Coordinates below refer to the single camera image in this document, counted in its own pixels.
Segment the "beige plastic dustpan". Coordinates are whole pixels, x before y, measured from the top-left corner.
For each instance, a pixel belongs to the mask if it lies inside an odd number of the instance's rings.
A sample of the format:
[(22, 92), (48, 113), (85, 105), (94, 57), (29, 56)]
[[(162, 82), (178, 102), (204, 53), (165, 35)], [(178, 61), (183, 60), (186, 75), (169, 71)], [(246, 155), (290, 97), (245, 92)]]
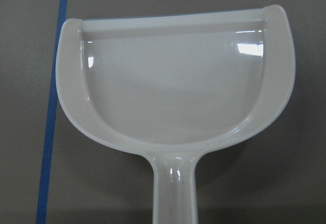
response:
[(58, 99), (69, 121), (109, 148), (146, 158), (153, 223), (197, 223), (195, 168), (284, 110), (295, 80), (280, 5), (186, 15), (68, 19)]

